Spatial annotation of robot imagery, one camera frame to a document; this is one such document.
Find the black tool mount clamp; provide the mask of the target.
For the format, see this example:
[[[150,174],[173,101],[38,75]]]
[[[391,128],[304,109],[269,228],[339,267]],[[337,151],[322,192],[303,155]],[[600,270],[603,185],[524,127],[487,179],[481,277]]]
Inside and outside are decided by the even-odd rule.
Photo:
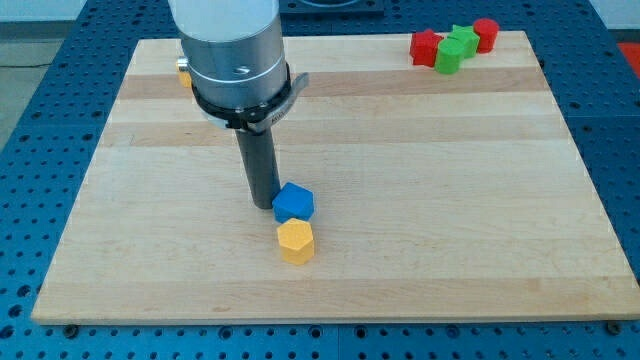
[[[221,129],[260,134],[284,118],[291,110],[299,94],[309,85],[309,74],[299,74],[294,80],[287,73],[282,89],[271,99],[253,107],[223,108],[207,101],[192,84],[196,103],[204,117]]]

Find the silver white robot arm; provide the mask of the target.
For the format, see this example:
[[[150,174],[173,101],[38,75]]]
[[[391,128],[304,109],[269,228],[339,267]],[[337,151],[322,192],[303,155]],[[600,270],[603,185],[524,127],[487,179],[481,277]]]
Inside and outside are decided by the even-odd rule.
[[[271,127],[284,118],[308,75],[291,76],[279,3],[170,0],[182,63],[206,119],[233,130],[254,204],[270,209],[281,185]]]

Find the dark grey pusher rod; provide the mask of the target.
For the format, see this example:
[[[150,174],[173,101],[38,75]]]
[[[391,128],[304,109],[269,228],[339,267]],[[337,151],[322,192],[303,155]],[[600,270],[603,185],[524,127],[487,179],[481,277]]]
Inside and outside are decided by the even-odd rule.
[[[261,133],[235,134],[253,203],[259,209],[272,209],[272,202],[281,190],[272,132],[267,129]]]

